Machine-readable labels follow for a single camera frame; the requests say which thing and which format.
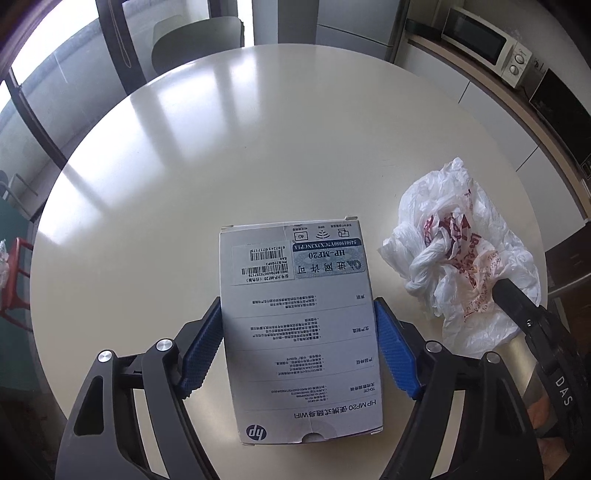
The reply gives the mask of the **white HP product box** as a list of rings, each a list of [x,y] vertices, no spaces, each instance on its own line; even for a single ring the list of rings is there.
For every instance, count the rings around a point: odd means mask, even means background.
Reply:
[[[358,219],[226,227],[219,280],[243,443],[381,431],[377,320]]]

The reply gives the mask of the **white red plastic bag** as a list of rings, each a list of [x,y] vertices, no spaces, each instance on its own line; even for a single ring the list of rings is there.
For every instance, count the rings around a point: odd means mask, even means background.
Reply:
[[[493,300],[497,281],[509,279],[535,304],[542,300],[532,253],[461,158],[409,187],[379,253],[408,294],[442,319],[443,343],[457,355],[479,358],[518,334]]]

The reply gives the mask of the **red chair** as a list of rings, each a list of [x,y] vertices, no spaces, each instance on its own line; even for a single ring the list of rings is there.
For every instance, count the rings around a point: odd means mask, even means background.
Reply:
[[[30,279],[30,273],[21,267],[21,254],[24,250],[33,252],[33,245],[27,240],[17,237],[8,253],[8,278],[1,290],[1,317],[8,323],[32,333],[31,327],[19,322],[10,315],[12,310],[30,310],[30,303],[19,293],[19,279]]]

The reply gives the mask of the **black microwave oven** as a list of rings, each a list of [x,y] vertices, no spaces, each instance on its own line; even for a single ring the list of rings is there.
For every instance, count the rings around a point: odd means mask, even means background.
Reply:
[[[576,163],[582,165],[590,159],[590,114],[551,69],[546,70],[529,102]]]

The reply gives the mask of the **grey green chair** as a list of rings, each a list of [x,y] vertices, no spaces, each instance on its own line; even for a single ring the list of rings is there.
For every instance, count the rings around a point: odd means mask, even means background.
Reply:
[[[188,62],[245,46],[238,17],[222,16],[187,23],[176,15],[154,25],[151,64],[162,75]]]

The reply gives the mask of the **white microwave oven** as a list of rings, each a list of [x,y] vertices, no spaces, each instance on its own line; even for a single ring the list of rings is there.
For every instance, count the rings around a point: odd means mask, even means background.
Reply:
[[[533,54],[518,40],[482,17],[460,7],[452,7],[442,39],[471,56],[517,89],[528,72]]]

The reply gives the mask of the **silver refrigerator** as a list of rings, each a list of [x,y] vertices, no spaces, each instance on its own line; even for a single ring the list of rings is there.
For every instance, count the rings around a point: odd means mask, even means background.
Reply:
[[[315,42],[393,63],[409,7],[407,0],[321,0]]]

